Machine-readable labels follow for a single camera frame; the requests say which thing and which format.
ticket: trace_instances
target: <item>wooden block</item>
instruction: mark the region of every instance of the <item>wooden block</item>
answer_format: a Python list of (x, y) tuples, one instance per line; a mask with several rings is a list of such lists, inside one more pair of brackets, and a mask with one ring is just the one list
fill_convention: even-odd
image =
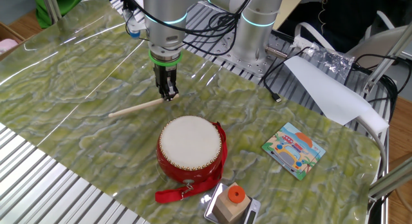
[(233, 183), (225, 189), (216, 199), (212, 213), (216, 216), (220, 224), (237, 223), (250, 203), (248, 196), (245, 196), (245, 199), (237, 204), (229, 200), (228, 191), (235, 185), (237, 185), (237, 183)]

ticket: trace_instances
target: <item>pink object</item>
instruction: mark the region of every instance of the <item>pink object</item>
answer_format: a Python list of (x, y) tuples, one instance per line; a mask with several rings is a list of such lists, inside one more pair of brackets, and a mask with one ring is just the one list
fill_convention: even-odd
[(11, 40), (11, 39), (5, 39), (3, 41), (0, 41), (0, 54), (13, 48), (14, 46), (17, 46), (18, 44), (19, 43), (17, 43), (15, 40)]

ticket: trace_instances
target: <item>table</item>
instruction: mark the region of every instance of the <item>table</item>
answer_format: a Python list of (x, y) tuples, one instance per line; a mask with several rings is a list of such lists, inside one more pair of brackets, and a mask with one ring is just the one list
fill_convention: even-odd
[[(121, 10), (119, 0), (113, 0), (112, 3), (118, 11)], [(188, 19), (191, 21), (189, 21), (188, 25), (194, 28), (196, 26), (196, 19), (210, 16), (212, 13), (213, 10), (211, 8), (205, 7), (204, 4), (200, 3), (189, 11)], [(141, 14), (137, 14), (136, 18), (142, 21), (143, 17)], [(277, 37), (271, 38), (271, 45), (287, 53), (294, 51), (290, 48), (289, 42)], [(241, 77), (251, 80), (256, 84), (261, 84), (259, 78), (253, 77), (233, 65), (217, 58), (191, 51), (206, 59), (210, 59), (215, 64), (219, 64)], [(350, 78), (351, 84), (349, 87), (360, 93), (361, 87), (359, 84), (364, 79), (365, 77), (362, 75), (353, 74)], [(321, 112), (310, 96), (305, 93), (304, 88), (299, 87), (299, 83), (294, 76), (287, 72), (286, 69), (280, 69), (275, 75), (271, 76), (270, 84), (274, 91), (278, 91), (286, 98), (297, 101), (316, 112)], [(384, 97), (383, 87), (378, 86), (369, 96), (371, 98)], [(373, 107), (384, 118), (387, 119), (389, 117), (388, 103), (377, 102)], [(356, 123), (350, 123), (348, 126), (357, 130)], [(382, 141), (385, 140), (385, 137), (386, 133), (383, 133), (381, 135)], [(17, 221), (21, 217), (16, 214), (28, 214), (24, 217), (24, 220), (28, 223), (32, 223), (35, 220), (41, 220), (45, 223), (55, 221), (62, 223), (72, 223), (75, 221), (81, 223), (95, 221), (97, 223), (145, 222), (135, 213), (116, 202), (111, 196), (99, 191), (92, 184), (59, 164), (35, 146), (27, 143), (26, 140), (5, 126), (0, 126), (0, 150), (2, 149), (9, 149), (10, 151), (0, 159), (0, 187), (6, 188), (0, 200), (5, 198), (7, 201), (7, 203), (0, 205), (0, 216), (9, 218), (10, 222)]]

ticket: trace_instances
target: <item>metal grating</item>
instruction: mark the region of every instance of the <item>metal grating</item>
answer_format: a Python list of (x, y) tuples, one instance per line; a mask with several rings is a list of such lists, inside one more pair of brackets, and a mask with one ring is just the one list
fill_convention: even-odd
[[(121, 13), (120, 0), (112, 0), (113, 7)], [(205, 3), (192, 6), (187, 16), (189, 28), (203, 28), (205, 21), (217, 11)], [(136, 19), (142, 22), (144, 17), (139, 12)], [(206, 41), (186, 37), (186, 41)], [(196, 43), (203, 50), (215, 50), (222, 42), (215, 44)], [(270, 38), (270, 45), (286, 53), (295, 50), (290, 43), (275, 36)], [(239, 76), (262, 84), (261, 79), (211, 55), (192, 48), (186, 49), (219, 64)], [(275, 64), (281, 62), (272, 59)], [(361, 93), (361, 86), (366, 77), (360, 73), (350, 76), (349, 88)], [(272, 90), (318, 113), (321, 110), (302, 85), (287, 68), (279, 68), (269, 78)], [(367, 99), (385, 97), (384, 88), (379, 85)], [(376, 102), (373, 107), (386, 120), (389, 119), (389, 103)], [(349, 128), (366, 133), (355, 122)], [(385, 142), (388, 133), (380, 138)], [(86, 180), (56, 162), (53, 158), (38, 150), (36, 146), (0, 124), (0, 224), (3, 223), (133, 223), (148, 224), (143, 218), (127, 209), (111, 196), (104, 194)]]

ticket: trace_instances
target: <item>black cable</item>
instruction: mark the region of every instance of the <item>black cable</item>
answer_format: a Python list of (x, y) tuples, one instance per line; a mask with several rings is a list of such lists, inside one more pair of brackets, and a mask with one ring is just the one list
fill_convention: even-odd
[(140, 11), (142, 11), (146, 16), (148, 16), (148, 18), (150, 18), (150, 19), (152, 19), (152, 20), (158, 22), (159, 24), (162, 24), (162, 25), (164, 25), (168, 28), (183, 31), (187, 34), (197, 35), (197, 36), (200, 36), (200, 37), (219, 37), (219, 35), (215, 35), (215, 36), (213, 36), (213, 35), (202, 35), (202, 34), (199, 34), (199, 33), (210, 32), (210, 31), (222, 31), (226, 28), (228, 28), (228, 30), (225, 31), (225, 34), (231, 32), (233, 29), (236, 28), (237, 23), (240, 19), (241, 13), (246, 8), (249, 1), (250, 0), (245, 0), (242, 3), (242, 5), (239, 7), (238, 11), (236, 11), (234, 14), (232, 14), (230, 12), (220, 12), (220, 13), (214, 14), (211, 17), (211, 19), (209, 20), (209, 24), (217, 18), (219, 19), (218, 24), (216, 26), (211, 25), (210, 28), (204, 29), (204, 30), (189, 30), (189, 29), (186, 29), (186, 28), (180, 28), (180, 27), (177, 27), (177, 26), (173, 26), (171, 24), (167, 24), (167, 23), (155, 18), (149, 12), (144, 10), (138, 3), (136, 3), (136, 6), (137, 6), (137, 8), (140, 9)]
[(131, 14), (131, 16), (127, 19), (127, 21), (126, 21), (126, 25), (125, 25), (125, 28), (126, 28), (126, 32), (127, 32), (127, 34), (129, 34), (130, 35), (130, 32), (129, 32), (129, 28), (127, 28), (127, 24), (128, 24), (128, 22), (130, 21), (130, 18), (132, 18), (132, 17), (134, 17), (135, 16), (135, 13), (133, 12), (132, 14)]
[(400, 92), (402, 92), (405, 89), (406, 85), (408, 84), (408, 82), (411, 78), (412, 66), (408, 61), (406, 61), (404, 59), (401, 59), (401, 58), (398, 58), (398, 57), (396, 58), (396, 57), (382, 56), (382, 55), (377, 55), (377, 54), (364, 54), (364, 55), (361, 55), (360, 57), (358, 57), (355, 60), (355, 62), (352, 64), (352, 67), (349, 71), (348, 76), (346, 77), (344, 85), (347, 84), (350, 73), (353, 72), (353, 71), (360, 71), (360, 72), (365, 73), (367, 75), (371, 75), (373, 73), (373, 71), (371, 71), (371, 69), (377, 67), (377, 65), (369, 67), (369, 68), (363, 68), (358, 63), (359, 60), (361, 60), (363, 57), (380, 57), (380, 58), (383, 58), (383, 59), (391, 59), (391, 60), (394, 60), (394, 61), (404, 62), (408, 66), (408, 69), (409, 69), (408, 76), (405, 80), (405, 83), (402, 85), (402, 87), (399, 90), (398, 90), (398, 87), (397, 87), (396, 83), (389, 76), (383, 75), (379, 79), (379, 82), (386, 88), (388, 96), (385, 97), (385, 98), (376, 98), (376, 99), (368, 101), (368, 102), (377, 102), (377, 101), (389, 100), (391, 102), (391, 113), (389, 115), (389, 121), (390, 121), (392, 119), (393, 112), (395, 111), (395, 106), (396, 106), (396, 102), (397, 102), (397, 99), (398, 99), (398, 95), (399, 95)]
[(368, 223), (377, 223), (380, 221), (380, 217), (377, 217), (377, 214), (380, 214), (380, 211), (382, 210), (381, 207), (383, 203), (389, 198), (391, 195), (392, 191), (389, 192), (383, 199), (378, 199), (375, 204), (373, 204), (373, 207), (370, 210), (370, 216), (369, 216), (369, 221)]
[[(305, 47), (305, 48), (303, 48), (301, 51), (299, 51), (299, 52), (297, 52), (295, 55), (293, 55), (292, 57), (295, 57), (295, 56), (298, 56), (298, 55), (300, 55), (300, 54), (302, 54), (306, 49), (309, 49), (310, 47)], [(281, 61), (277, 66), (275, 66), (274, 68), (272, 68), (272, 66), (275, 64), (275, 61), (273, 61), (272, 63), (271, 63), (271, 65), (269, 66), (269, 68), (268, 68), (268, 71), (265, 73), (265, 75), (262, 77), (262, 80), (263, 80), (263, 85), (265, 86), (265, 88), (267, 89), (267, 90), (269, 90), (269, 92), (270, 92), (270, 94), (272, 95), (272, 98), (276, 101), (276, 102), (278, 102), (278, 100), (279, 100), (279, 95), (277, 94), (277, 93), (275, 93), (275, 92), (273, 92), (272, 91), (272, 89), (270, 89), (270, 86), (267, 84), (267, 82), (266, 82), (266, 79), (267, 79), (267, 77), (273, 72), (273, 71), (275, 71), (278, 67), (280, 67), (283, 63), (285, 63), (285, 61), (286, 60), (288, 60), (290, 57), (287, 57), (285, 60), (283, 60), (283, 61)]]
[(192, 44), (192, 43), (214, 44), (214, 43), (216, 43), (216, 42), (218, 42), (218, 41), (220, 41), (220, 40), (221, 40), (221, 38), (216, 39), (216, 40), (214, 40), (214, 41), (191, 41), (190, 43), (191, 43), (191, 44)]
[[(208, 22), (208, 27), (206, 29), (203, 30), (190, 30), (190, 29), (186, 29), (186, 28), (180, 28), (177, 26), (173, 26), (171, 24), (167, 24), (157, 18), (155, 18), (153, 15), (151, 15), (148, 11), (144, 10), (136, 1), (133, 0), (133, 2), (130, 1), (130, 3), (133, 3), (133, 6), (135, 6), (136, 8), (139, 8), (140, 11), (145, 14), (148, 18), (158, 22), (159, 24), (162, 24), (166, 27), (175, 29), (175, 30), (179, 30), (179, 31), (183, 31), (189, 35), (195, 35), (197, 37), (206, 37), (206, 38), (213, 38), (213, 37), (219, 37), (219, 39), (216, 41), (218, 42), (221, 38), (223, 38), (226, 34), (232, 32), (234, 30), (234, 40), (236, 39), (236, 32), (237, 32), (237, 28), (238, 28), (238, 23), (239, 20), (241, 18), (241, 13), (242, 11), (247, 7), (248, 3), (250, 2), (250, 0), (245, 0), (242, 5), (239, 7), (239, 9), (234, 13), (230, 13), (230, 12), (220, 12), (217, 14), (214, 14)], [(211, 34), (211, 35), (207, 35), (207, 34), (202, 34), (205, 32), (217, 32), (217, 34)], [(227, 54), (229, 51), (231, 51), (231, 49), (233, 49), (234, 46), (234, 40), (232, 41), (229, 49), (223, 53), (212, 53), (209, 51), (205, 51), (202, 50), (201, 48), (193, 45), (194, 42), (185, 42), (183, 41), (184, 44), (198, 50), (201, 51), (203, 53), (206, 54), (210, 54), (213, 56), (220, 56), (220, 55), (224, 55)]]

